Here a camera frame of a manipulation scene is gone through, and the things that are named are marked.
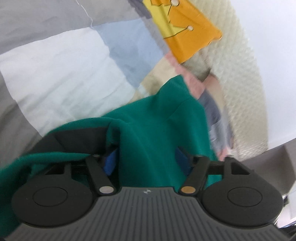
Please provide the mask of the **orange crown pillow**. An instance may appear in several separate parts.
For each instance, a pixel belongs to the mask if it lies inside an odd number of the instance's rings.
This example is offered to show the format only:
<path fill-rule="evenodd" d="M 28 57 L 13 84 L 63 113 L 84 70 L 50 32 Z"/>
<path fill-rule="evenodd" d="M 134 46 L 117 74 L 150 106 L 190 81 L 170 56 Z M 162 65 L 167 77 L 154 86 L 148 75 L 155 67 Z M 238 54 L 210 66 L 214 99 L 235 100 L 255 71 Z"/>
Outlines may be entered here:
<path fill-rule="evenodd" d="M 222 38 L 215 27 L 189 1 L 143 1 L 178 63 Z"/>

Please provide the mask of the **green garment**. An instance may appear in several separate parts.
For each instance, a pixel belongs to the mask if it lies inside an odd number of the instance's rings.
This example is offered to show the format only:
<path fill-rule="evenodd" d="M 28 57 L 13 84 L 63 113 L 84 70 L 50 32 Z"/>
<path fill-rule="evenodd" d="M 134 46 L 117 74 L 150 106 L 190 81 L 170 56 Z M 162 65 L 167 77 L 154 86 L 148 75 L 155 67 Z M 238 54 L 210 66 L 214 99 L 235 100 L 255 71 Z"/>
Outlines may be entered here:
<path fill-rule="evenodd" d="M 174 187 L 185 174 L 175 149 L 216 160 L 203 106 L 191 96 L 182 76 L 170 79 L 157 94 L 115 109 L 99 118 L 60 126 L 29 152 L 1 169 L 1 236 L 19 225 L 11 207 L 18 188 L 51 163 L 79 161 L 119 150 L 119 184 L 128 187 Z"/>

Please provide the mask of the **patchwork bed quilt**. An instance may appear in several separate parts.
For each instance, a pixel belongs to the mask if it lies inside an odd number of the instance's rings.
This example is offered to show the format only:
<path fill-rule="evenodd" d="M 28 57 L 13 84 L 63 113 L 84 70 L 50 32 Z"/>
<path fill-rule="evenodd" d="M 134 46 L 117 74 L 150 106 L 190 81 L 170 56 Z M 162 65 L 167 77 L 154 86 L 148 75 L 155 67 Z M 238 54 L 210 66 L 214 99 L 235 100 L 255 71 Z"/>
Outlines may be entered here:
<path fill-rule="evenodd" d="M 223 158 L 233 136 L 218 81 L 178 63 L 143 1 L 1 1 L 1 166 L 54 128 L 153 95 L 176 75 Z"/>

